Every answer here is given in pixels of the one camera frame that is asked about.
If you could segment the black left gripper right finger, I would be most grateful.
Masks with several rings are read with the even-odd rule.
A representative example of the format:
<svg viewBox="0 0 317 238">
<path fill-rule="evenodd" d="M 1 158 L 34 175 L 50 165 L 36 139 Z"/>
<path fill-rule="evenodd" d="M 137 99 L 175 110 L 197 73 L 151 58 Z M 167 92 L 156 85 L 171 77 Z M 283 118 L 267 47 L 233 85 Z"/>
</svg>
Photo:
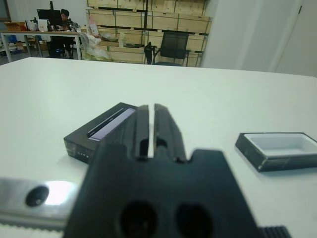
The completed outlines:
<svg viewBox="0 0 317 238">
<path fill-rule="evenodd" d="M 154 110 L 154 156 L 158 156 L 159 148 L 162 147 L 168 158 L 177 163 L 186 163 L 182 133 L 168 108 L 155 104 Z"/>
</svg>

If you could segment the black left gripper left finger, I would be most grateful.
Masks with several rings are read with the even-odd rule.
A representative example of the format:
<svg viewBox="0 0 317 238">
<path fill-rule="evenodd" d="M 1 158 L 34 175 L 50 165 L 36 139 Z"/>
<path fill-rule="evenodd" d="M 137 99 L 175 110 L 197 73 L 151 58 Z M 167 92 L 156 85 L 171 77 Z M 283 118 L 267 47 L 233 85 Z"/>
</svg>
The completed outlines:
<svg viewBox="0 0 317 238">
<path fill-rule="evenodd" d="M 129 159 L 143 159 L 149 149 L 149 107 L 142 105 L 125 121 L 122 143 Z"/>
</svg>

